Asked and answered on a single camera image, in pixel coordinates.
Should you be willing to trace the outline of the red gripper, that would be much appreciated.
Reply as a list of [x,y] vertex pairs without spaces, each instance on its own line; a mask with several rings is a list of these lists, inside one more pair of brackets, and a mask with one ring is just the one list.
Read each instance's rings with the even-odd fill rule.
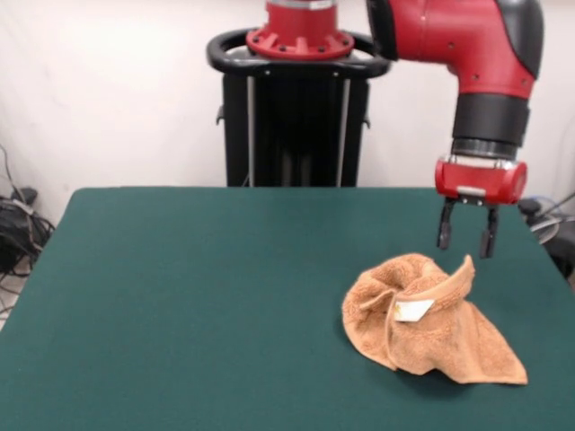
[[[447,250],[451,240],[451,216],[456,200],[476,199],[486,205],[514,205],[522,197],[527,180],[524,162],[474,158],[451,154],[440,158],[435,168],[435,186],[446,198],[442,207],[437,247]],[[488,207],[482,231],[480,258],[493,256],[498,231],[498,207]]]

